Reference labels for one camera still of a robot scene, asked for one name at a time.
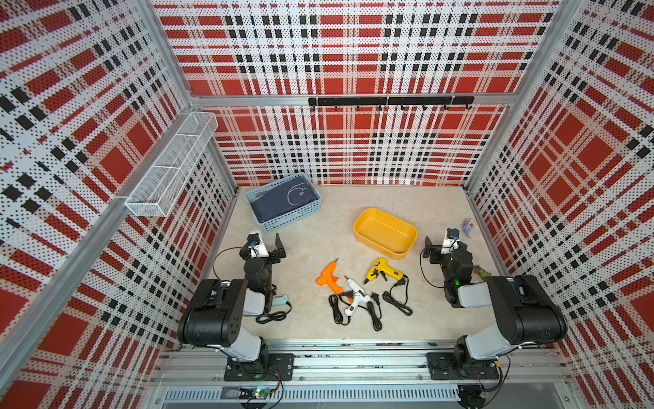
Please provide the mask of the yellow storage box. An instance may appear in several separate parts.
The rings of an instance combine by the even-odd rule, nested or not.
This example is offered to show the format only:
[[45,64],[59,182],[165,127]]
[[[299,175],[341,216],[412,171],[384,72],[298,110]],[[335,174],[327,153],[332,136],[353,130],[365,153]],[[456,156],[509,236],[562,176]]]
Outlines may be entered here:
[[393,260],[403,259],[417,240],[417,229],[377,208],[361,212],[353,225],[356,239]]

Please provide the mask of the yellow glue gun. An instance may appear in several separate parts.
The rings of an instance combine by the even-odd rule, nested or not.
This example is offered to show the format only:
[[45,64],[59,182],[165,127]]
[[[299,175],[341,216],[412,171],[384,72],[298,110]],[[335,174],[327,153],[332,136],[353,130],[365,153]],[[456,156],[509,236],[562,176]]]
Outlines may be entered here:
[[[382,277],[385,281],[388,279],[394,279],[395,283],[391,286],[388,291],[385,291],[382,295],[383,301],[394,306],[400,312],[406,316],[412,316],[413,310],[407,305],[409,300],[409,283],[410,280],[408,276],[397,269],[394,269],[388,265],[388,261],[380,257],[378,258],[371,267],[369,268],[366,276],[364,278],[364,284],[371,283],[376,279]],[[405,301],[401,302],[393,296],[393,290],[398,287],[403,287],[405,289]]]

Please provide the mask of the light blue glue gun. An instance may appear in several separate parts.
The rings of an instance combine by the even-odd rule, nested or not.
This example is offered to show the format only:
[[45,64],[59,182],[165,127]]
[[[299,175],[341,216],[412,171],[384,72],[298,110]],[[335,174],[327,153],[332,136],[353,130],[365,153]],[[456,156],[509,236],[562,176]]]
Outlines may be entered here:
[[265,325],[271,322],[278,322],[278,321],[283,321],[287,318],[289,313],[292,310],[292,305],[289,301],[289,298],[284,295],[280,297],[275,297],[272,300],[272,307],[273,308],[282,308],[282,307],[287,307],[286,311],[283,310],[273,310],[272,312],[268,312],[262,315],[258,315],[255,318],[255,322],[260,325]]

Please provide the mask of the orange glue gun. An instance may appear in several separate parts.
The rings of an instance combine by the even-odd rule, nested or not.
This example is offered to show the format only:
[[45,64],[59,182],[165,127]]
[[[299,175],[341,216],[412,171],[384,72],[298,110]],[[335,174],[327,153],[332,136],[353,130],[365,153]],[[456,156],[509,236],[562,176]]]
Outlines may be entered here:
[[331,261],[321,272],[320,277],[316,279],[316,283],[319,286],[328,286],[336,296],[344,296],[350,302],[353,301],[354,293],[352,291],[344,291],[338,284],[338,278],[335,277],[334,272],[337,268],[337,261],[335,259]]

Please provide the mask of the white glue gun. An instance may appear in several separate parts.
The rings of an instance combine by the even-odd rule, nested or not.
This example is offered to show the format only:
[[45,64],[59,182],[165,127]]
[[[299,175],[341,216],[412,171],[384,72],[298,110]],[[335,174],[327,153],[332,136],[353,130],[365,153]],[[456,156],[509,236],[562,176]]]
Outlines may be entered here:
[[350,287],[349,291],[344,291],[340,295],[331,294],[328,297],[334,322],[346,327],[350,324],[354,313],[358,309],[362,309],[371,317],[373,330],[381,332],[383,312],[379,295],[374,292],[366,293],[363,286],[354,279],[347,278],[347,284]]

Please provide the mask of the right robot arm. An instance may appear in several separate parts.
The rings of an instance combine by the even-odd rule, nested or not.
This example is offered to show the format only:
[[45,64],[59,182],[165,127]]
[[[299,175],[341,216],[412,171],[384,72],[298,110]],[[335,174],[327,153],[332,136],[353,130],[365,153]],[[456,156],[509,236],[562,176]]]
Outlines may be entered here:
[[453,308],[493,309],[492,324],[456,341],[452,367],[463,377],[480,374],[495,359],[520,347],[556,343],[567,334],[564,315],[535,276],[492,275],[473,283],[473,255],[466,244],[453,239],[434,245],[425,238],[421,257],[441,267],[440,287]]

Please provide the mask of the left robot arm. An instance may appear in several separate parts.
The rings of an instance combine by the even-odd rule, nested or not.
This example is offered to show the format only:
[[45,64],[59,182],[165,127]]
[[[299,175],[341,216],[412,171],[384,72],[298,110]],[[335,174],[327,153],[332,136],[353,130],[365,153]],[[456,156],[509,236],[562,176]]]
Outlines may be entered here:
[[272,312],[277,296],[272,266],[286,257],[283,242],[275,237],[275,247],[267,250],[259,231],[248,235],[239,249],[245,261],[243,279],[204,279],[178,325],[182,345],[217,349],[228,357],[231,369],[253,378],[269,374],[271,364],[267,343],[241,327],[245,316],[261,325],[284,320],[288,311]]

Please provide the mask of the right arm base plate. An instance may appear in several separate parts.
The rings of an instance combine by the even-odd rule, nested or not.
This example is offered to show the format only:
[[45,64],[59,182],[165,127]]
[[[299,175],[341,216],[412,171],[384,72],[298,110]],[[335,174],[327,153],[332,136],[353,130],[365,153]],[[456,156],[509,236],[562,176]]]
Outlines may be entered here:
[[427,354],[427,369],[432,380],[499,380],[500,370],[493,360],[456,358],[454,353]]

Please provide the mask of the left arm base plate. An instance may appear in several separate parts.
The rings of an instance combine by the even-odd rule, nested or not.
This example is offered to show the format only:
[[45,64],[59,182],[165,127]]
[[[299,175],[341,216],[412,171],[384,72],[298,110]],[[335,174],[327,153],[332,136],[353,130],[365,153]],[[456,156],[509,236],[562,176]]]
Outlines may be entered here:
[[223,379],[226,382],[286,382],[292,380],[294,363],[294,354],[268,354],[252,362],[238,362],[229,358]]

